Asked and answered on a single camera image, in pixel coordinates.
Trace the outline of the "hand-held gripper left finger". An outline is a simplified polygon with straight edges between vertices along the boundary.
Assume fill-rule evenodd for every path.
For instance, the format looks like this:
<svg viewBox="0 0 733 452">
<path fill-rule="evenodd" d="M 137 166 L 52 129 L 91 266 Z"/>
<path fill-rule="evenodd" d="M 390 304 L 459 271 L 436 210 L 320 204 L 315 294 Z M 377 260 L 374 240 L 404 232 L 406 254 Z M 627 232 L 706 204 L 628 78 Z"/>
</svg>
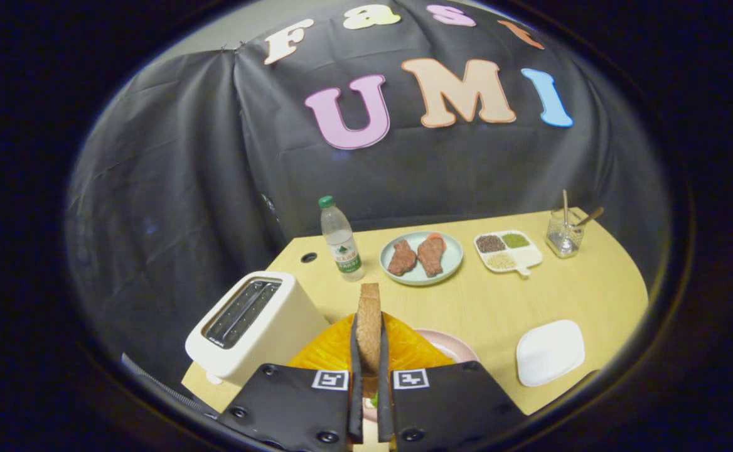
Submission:
<svg viewBox="0 0 733 452">
<path fill-rule="evenodd" d="M 363 378 L 350 323 L 348 371 L 264 363 L 217 421 L 259 443 L 287 451 L 352 451 L 363 444 Z"/>
</svg>

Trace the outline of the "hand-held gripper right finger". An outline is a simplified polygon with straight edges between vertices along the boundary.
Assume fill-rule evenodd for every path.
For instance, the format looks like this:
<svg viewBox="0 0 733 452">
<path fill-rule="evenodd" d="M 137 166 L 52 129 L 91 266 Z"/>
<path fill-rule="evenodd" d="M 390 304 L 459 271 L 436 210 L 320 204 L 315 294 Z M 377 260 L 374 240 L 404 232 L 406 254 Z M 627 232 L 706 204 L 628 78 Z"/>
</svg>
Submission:
<svg viewBox="0 0 733 452">
<path fill-rule="evenodd" d="M 479 450 L 482 441 L 513 431 L 527 418 L 476 360 L 390 371 L 386 320 L 381 333 L 379 443 L 394 444 L 394 451 Z"/>
</svg>

